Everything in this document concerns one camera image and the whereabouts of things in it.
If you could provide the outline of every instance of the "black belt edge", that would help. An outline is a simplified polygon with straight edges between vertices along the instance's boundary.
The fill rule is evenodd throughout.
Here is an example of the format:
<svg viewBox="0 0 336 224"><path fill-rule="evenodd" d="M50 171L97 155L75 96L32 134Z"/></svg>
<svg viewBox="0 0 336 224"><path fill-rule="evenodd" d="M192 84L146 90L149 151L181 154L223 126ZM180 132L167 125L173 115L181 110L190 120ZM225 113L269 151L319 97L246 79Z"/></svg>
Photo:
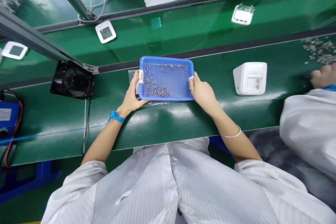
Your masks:
<svg viewBox="0 0 336 224"><path fill-rule="evenodd" d="M254 47L289 42L293 40L300 40L300 39L307 38L307 37L323 36L323 35L328 35L332 33L336 33L336 27L327 27L327 28L321 28L321 29L304 31L304 32L302 31L299 33L293 33L289 35L283 35L283 36L277 36L277 37L271 37L271 38L263 38L263 39L258 39L258 40L251 40L247 42L239 42L235 44L222 45L218 47L205 48L205 49L199 49L199 50L194 50L194 51L180 52L180 53L175 53L175 54L164 55L162 57L180 58L180 59L195 58L195 57L200 57L200 56L220 54L220 53L226 53L230 51L244 50L244 49L249 49L249 48L254 48ZM140 66L140 61L134 60L134 61L127 61L127 62L100 66L98 71L99 73L103 74L106 72L124 70L124 69L129 69L129 68L136 68L139 66ZM44 84L44 83L51 82L52 79L53 79L53 76L45 76L42 78L29 79L29 80L24 80L24 81L19 81L19 82L12 82L12 83L8 83L5 85L0 85L0 90L16 89L16 88L22 88L26 86Z"/></svg>
<svg viewBox="0 0 336 224"><path fill-rule="evenodd" d="M119 19L124 19L124 18L132 17L132 16L141 16L145 14L157 13L161 11L167 11L171 9L183 8L187 6L199 5L199 4L215 2L215 1L221 1L221 0L180 0L180 1L170 2L170 3L164 3L164 4L156 5L156 6L133 9L129 11L125 10L125 11L121 11L117 13L104 14L101 16L99 21L92 23L92 24L97 24L97 23L100 23L106 20L119 20ZM44 33L49 33L49 32L65 30L69 28L76 28L80 26L84 26L84 24L79 24L78 20L73 20L73 21L68 21L64 23L57 23L57 24L52 24L48 26L37 27L36 30L44 34ZM7 40L7 38L0 35L0 42L4 40Z"/></svg>

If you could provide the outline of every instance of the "blue plastic tray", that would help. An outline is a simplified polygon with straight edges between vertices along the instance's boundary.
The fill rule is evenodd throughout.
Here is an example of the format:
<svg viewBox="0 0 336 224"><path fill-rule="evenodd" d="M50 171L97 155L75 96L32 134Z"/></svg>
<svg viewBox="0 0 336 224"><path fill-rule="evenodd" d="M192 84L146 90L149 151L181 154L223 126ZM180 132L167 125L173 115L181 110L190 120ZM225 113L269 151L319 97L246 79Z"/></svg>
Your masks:
<svg viewBox="0 0 336 224"><path fill-rule="evenodd" d="M146 81L146 77L149 75L150 83ZM194 64L189 59L143 56L140 59L139 96L143 100L193 100L189 89L190 76L194 76ZM159 84L159 88L151 88L155 82L154 87ZM162 88L166 88L164 94L170 93L171 97L153 95L153 90L161 90Z"/></svg>

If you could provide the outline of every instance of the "black cooling fan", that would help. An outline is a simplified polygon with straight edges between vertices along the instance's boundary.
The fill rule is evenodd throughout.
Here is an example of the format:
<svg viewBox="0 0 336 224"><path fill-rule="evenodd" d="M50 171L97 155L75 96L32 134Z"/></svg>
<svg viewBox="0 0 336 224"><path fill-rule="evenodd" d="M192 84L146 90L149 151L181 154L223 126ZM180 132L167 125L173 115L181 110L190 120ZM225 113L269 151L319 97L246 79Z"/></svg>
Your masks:
<svg viewBox="0 0 336 224"><path fill-rule="evenodd" d="M50 92L78 99L91 99L95 76L73 63L58 62Z"/></svg>

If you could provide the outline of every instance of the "silver bracelet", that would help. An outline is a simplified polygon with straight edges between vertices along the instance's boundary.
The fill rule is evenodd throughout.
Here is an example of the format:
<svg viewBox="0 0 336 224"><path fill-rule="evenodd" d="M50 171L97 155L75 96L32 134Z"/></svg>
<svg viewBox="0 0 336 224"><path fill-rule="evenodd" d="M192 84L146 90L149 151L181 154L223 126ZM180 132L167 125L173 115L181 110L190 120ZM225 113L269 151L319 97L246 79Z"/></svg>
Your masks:
<svg viewBox="0 0 336 224"><path fill-rule="evenodd" d="M219 133L222 137L227 137L227 138L232 138L232 137L237 137L241 132L242 132L242 129L239 127L239 125L237 125L238 126L238 128L239 128L239 132L238 132L238 134L237 135L234 135L234 136L224 136L224 135L222 135L221 133Z"/></svg>

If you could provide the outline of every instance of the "blue box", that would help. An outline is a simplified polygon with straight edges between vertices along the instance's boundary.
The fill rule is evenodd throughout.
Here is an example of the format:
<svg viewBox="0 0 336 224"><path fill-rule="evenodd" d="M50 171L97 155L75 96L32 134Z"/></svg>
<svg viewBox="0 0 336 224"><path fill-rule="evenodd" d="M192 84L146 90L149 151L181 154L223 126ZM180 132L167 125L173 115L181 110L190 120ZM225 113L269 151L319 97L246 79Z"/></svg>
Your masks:
<svg viewBox="0 0 336 224"><path fill-rule="evenodd" d="M7 133L5 138L0 139L0 146L8 145L8 143L2 144L1 142L13 136L19 111L19 103L0 102L0 131Z"/></svg>
<svg viewBox="0 0 336 224"><path fill-rule="evenodd" d="M140 59L139 96L143 100L193 100L189 77L194 76L194 64L189 59L143 56ZM166 88L171 97L153 95L154 90Z"/></svg>

